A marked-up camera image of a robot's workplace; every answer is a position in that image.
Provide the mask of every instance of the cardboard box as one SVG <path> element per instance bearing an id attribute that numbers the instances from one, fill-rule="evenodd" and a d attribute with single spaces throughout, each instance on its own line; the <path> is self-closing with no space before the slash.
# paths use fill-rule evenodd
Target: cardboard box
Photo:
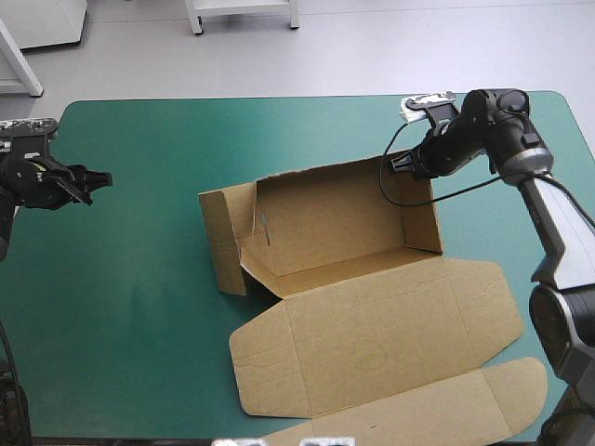
<path id="1" fill-rule="evenodd" d="M 522 332 L 498 265 L 442 256 L 433 206 L 400 208 L 378 158 L 200 195 L 221 291 L 247 278 L 282 300 L 233 333 L 247 413 L 307 417 L 271 445 L 353 436 L 363 446 L 488 444 L 533 423 L 543 365 L 481 369 Z M 392 196 L 428 181 L 388 177 Z"/>

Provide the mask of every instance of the white furniture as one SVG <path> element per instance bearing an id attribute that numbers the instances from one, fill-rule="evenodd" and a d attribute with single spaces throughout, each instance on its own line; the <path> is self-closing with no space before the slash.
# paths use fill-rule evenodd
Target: white furniture
<path id="1" fill-rule="evenodd" d="M 289 13 L 290 28 L 299 28 L 298 0 L 185 0 L 188 17 L 195 34 L 203 33 L 202 17 L 231 14 Z"/>
<path id="2" fill-rule="evenodd" d="M 22 56 L 4 22 L 0 20 L 0 93 L 41 96 L 44 89 Z"/>
<path id="3" fill-rule="evenodd" d="M 0 17 L 19 48 L 77 43 L 86 0 L 0 0 Z"/>

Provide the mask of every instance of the open cardboard box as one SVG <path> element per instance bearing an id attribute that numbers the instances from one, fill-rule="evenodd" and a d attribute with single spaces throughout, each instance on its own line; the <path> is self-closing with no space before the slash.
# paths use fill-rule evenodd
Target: open cardboard box
<path id="1" fill-rule="evenodd" d="M 498 265 L 448 259 L 434 206 L 388 203 L 378 158 L 200 195 L 221 291 L 249 278 L 282 300 L 230 340 L 247 413 L 307 417 L 271 445 L 353 436 L 359 445 L 482 445 L 535 421 L 536 359 L 481 369 L 522 320 Z M 387 178 L 405 202 L 428 181 Z"/>

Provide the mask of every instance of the white cabinet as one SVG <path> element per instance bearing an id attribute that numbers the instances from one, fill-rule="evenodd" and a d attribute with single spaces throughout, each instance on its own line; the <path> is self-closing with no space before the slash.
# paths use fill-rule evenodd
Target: white cabinet
<path id="1" fill-rule="evenodd" d="M 19 48 L 81 40 L 86 0 L 0 0 L 0 19 Z"/>
<path id="2" fill-rule="evenodd" d="M 231 14 L 288 13 L 291 29 L 299 28 L 298 0 L 186 0 L 186 9 L 195 34 L 203 33 L 202 17 Z"/>

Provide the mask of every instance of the gray floor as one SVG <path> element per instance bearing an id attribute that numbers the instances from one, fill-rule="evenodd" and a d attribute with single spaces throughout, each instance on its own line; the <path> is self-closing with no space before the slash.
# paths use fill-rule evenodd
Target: gray floor
<path id="1" fill-rule="evenodd" d="M 301 0 L 283 17 L 206 20 L 182 0 L 89 0 L 83 43 L 27 55 L 46 93 L 0 118 L 78 99 L 416 93 L 517 86 L 564 94 L 595 148 L 595 1 Z"/>

